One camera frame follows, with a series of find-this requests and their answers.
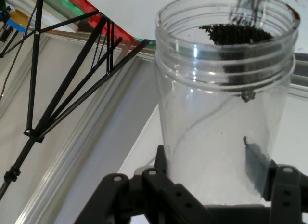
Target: dark granules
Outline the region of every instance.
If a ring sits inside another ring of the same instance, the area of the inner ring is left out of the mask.
[[[265,32],[262,29],[255,28],[254,26],[248,25],[234,25],[234,24],[219,24],[212,26],[201,26],[199,29],[205,29],[211,40],[213,40],[215,45],[234,45],[234,44],[245,44],[245,43],[256,43],[264,40],[269,40],[272,35]],[[245,66],[239,66],[237,72],[245,72],[247,69]],[[233,67],[224,67],[226,73],[232,73],[234,71]],[[238,76],[238,84],[247,83],[247,76]],[[256,93],[253,90],[243,90],[241,92],[241,98],[245,103],[253,100]]]
[[[254,26],[242,26],[234,24],[219,24],[213,26],[201,26],[199,29],[205,29],[215,45],[234,45],[244,43],[254,43],[269,40],[273,36]]]

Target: black metal rod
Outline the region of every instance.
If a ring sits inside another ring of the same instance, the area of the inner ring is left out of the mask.
[[[104,45],[105,45],[105,41],[106,41],[106,37],[107,36],[105,36],[105,38],[104,38],[104,41],[103,41],[103,44],[102,44],[102,48],[101,48],[101,51],[100,51],[100,54],[98,55],[98,58],[97,58],[97,62],[96,62],[96,69],[95,69],[95,71],[97,70],[97,68],[98,68],[98,65],[97,65],[97,63],[98,63],[98,61],[100,60],[100,58],[101,58],[101,55],[102,55],[102,51],[103,51],[103,48],[104,48]]]
[[[34,30],[32,30],[29,34],[27,34],[26,36],[24,36],[20,41],[18,41],[16,44],[14,44],[10,49],[8,49],[3,56],[5,56],[7,53],[9,53],[10,51],[12,51],[15,47],[17,47],[20,43],[22,43],[23,41],[25,41],[27,38],[29,38],[31,35],[34,34]]]
[[[107,20],[107,52],[109,52],[109,45],[110,45],[110,19]],[[107,58],[107,65],[106,65],[106,72],[109,73],[110,71],[110,56]]]
[[[0,189],[0,200],[2,199],[3,195],[5,194],[6,190],[9,188],[11,182],[4,182]]]
[[[66,20],[66,21],[64,21],[64,22],[60,22],[60,23],[57,23],[57,24],[55,24],[55,25],[52,25],[52,26],[43,28],[42,30],[40,30],[40,32],[41,32],[41,33],[44,33],[44,32],[47,32],[47,31],[56,29],[56,28],[61,27],[61,26],[65,26],[65,25],[67,25],[67,24],[77,22],[77,21],[79,21],[79,20],[82,20],[82,19],[85,19],[85,18],[89,18],[89,17],[91,17],[91,16],[93,16],[93,15],[96,15],[96,14],[98,14],[98,13],[99,13],[98,10],[95,10],[95,11],[90,12],[90,13],[85,13],[85,14],[83,14],[83,15],[81,15],[81,16],[77,16],[77,17],[75,17],[75,18],[68,19],[68,20]]]
[[[122,38],[118,38],[115,43],[114,47],[110,50],[113,52],[114,48],[117,47],[117,45],[121,42]],[[97,64],[92,67],[90,72],[82,79],[82,81],[75,87],[75,89],[68,95],[68,97],[63,101],[62,104],[55,110],[53,115],[50,117],[49,122],[53,122],[57,116],[63,111],[63,109],[71,102],[71,100],[74,98],[74,96],[80,91],[80,89],[86,84],[86,82],[91,78],[91,76],[95,73],[95,71],[102,65],[102,63],[106,60],[106,58],[109,56],[109,53],[106,52],[102,58],[97,62]]]
[[[16,38],[17,34],[18,34],[18,30],[15,31],[15,33],[13,34],[13,36],[11,37],[10,41],[6,44],[5,48],[2,50],[0,57],[2,58],[4,56],[4,53],[6,52],[6,50],[9,48],[9,46],[11,45],[11,43],[13,42],[13,40]]]
[[[96,41],[99,33],[102,31],[102,28],[103,28],[105,23],[106,23],[106,18],[102,16],[100,21],[98,22],[97,26],[95,27],[95,29],[91,33],[88,41],[86,42],[86,44],[82,48],[82,50],[81,50],[80,54],[78,55],[77,59],[73,63],[71,69],[67,73],[65,79],[61,83],[59,89],[57,90],[57,92],[55,93],[55,95],[52,98],[51,102],[49,103],[48,107],[46,108],[43,116],[39,120],[39,122],[38,122],[38,124],[36,126],[36,131],[37,132],[41,132],[42,129],[44,129],[44,127],[47,124],[50,116],[52,115],[53,111],[57,107],[57,105],[60,102],[62,96],[64,95],[66,89],[68,88],[69,84],[71,83],[71,81],[73,80],[74,76],[78,72],[81,64],[83,63],[83,61],[87,57],[87,54],[91,50],[91,48],[92,48],[94,42]]]
[[[30,77],[30,92],[29,92],[29,103],[28,103],[28,114],[27,114],[27,124],[26,129],[32,129],[32,119],[33,119],[33,107],[34,107],[34,96],[35,96],[35,85],[37,78],[38,69],[38,57],[39,57],[39,39],[40,39],[40,26],[42,22],[43,13],[43,1],[37,0],[36,4],[36,17],[34,26],[34,38],[33,38],[33,51],[32,51],[32,65],[31,65],[31,77]]]
[[[14,163],[13,168],[20,169],[21,165],[23,164],[25,158],[27,157],[28,153],[30,152],[32,146],[34,145],[35,141],[32,139],[29,139],[27,143],[25,144],[23,150],[19,154],[16,162]],[[11,181],[6,181],[2,184],[2,187],[0,189],[0,200],[2,199],[3,195],[5,194],[6,190],[8,189],[9,185],[11,184]]]
[[[114,34],[115,34],[115,23],[111,22],[111,50],[113,50],[113,44],[114,44]],[[113,67],[113,61],[114,61],[114,53],[110,53],[110,71],[112,71]]]
[[[84,102],[90,95],[99,89],[105,82],[107,82],[118,70],[120,70],[132,57],[141,51],[151,40],[143,40],[137,47],[135,47],[129,54],[127,54],[117,65],[115,65],[112,72],[106,73],[99,81],[97,81],[91,88],[89,88],[81,97],[79,97],[70,107],[61,113],[54,122],[42,133],[44,137],[49,133],[57,124],[59,124],[65,117],[74,111],[82,102]]]
[[[97,41],[97,44],[96,44],[95,53],[94,53],[94,57],[93,57],[93,60],[92,60],[92,65],[91,65],[91,69],[92,69],[92,67],[94,65],[94,62],[95,62],[98,45],[100,44],[100,41],[101,41],[101,36],[102,36],[102,33],[100,33],[100,35],[98,36],[98,41]]]

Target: black cable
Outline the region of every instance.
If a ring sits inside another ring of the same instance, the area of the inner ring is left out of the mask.
[[[25,37],[26,37],[26,35],[27,35],[28,29],[29,29],[29,26],[30,26],[30,23],[31,23],[31,20],[32,20],[32,17],[33,17],[33,14],[34,14],[36,8],[37,8],[37,6],[35,5],[35,7],[34,7],[34,9],[33,9],[33,12],[32,12],[32,14],[31,14],[31,16],[30,16],[30,18],[29,18],[29,22],[28,22],[26,31],[25,31],[25,33],[24,33],[23,41],[20,43],[20,46],[19,46],[19,48],[18,48],[18,51],[17,51],[17,53],[16,53],[16,55],[15,55],[15,58],[14,58],[14,60],[13,60],[13,62],[12,62],[12,65],[11,65],[11,67],[10,67],[10,70],[9,70],[8,74],[6,75],[6,78],[5,78],[3,87],[2,87],[2,91],[1,91],[1,95],[0,95],[0,102],[1,102],[2,97],[3,97],[3,93],[4,93],[4,90],[5,90],[6,82],[8,81],[8,78],[9,78],[9,76],[10,76],[10,73],[11,73],[13,67],[14,67],[14,64],[15,64],[15,61],[16,61],[16,59],[17,59],[17,57],[18,57],[18,54],[19,54],[19,52],[20,52],[20,49],[21,49],[21,47],[22,47],[23,44],[24,44]]]

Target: blue object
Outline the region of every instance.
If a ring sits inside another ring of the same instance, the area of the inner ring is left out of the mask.
[[[21,33],[25,33],[26,32],[26,28],[21,26],[20,24],[14,22],[12,19],[9,19],[6,22],[7,25],[10,25],[11,27],[15,28],[16,30],[18,30]]]

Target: jar rim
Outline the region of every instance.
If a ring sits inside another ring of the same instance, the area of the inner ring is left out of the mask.
[[[202,47],[204,47],[204,48],[214,48],[214,49],[247,48],[247,47],[252,48],[252,47],[257,47],[257,46],[261,46],[261,45],[264,45],[264,44],[273,43],[275,41],[282,40],[285,37],[288,37],[288,36],[292,35],[293,33],[295,33],[297,31],[299,25],[300,25],[300,16],[299,16],[299,14],[297,13],[296,10],[294,10],[287,3],[284,3],[284,2],[282,2],[280,0],[270,0],[270,1],[275,2],[275,3],[277,3],[277,4],[281,5],[281,6],[285,6],[286,9],[288,9],[293,14],[293,17],[294,17],[294,25],[293,25],[293,27],[290,28],[287,32],[284,32],[282,35],[275,36],[275,37],[273,37],[273,38],[271,38],[269,40],[263,40],[263,41],[254,42],[254,43],[233,44],[233,45],[215,45],[215,44],[208,44],[208,43],[199,43],[199,42],[188,41],[188,40],[185,40],[185,39],[177,38],[176,36],[171,35],[167,30],[162,28],[162,22],[163,21],[161,20],[161,14],[166,9],[168,9],[170,6],[176,5],[177,3],[181,2],[181,1],[184,1],[184,0],[173,1],[173,2],[167,4],[166,6],[164,6],[163,8],[161,8],[159,10],[159,12],[157,13],[156,18],[155,18],[156,37],[157,37],[157,33],[159,32],[160,35],[164,36],[167,39],[174,40],[174,41],[180,41],[182,43],[185,43],[188,46],[196,46],[196,45],[198,45],[199,48],[202,48]]]

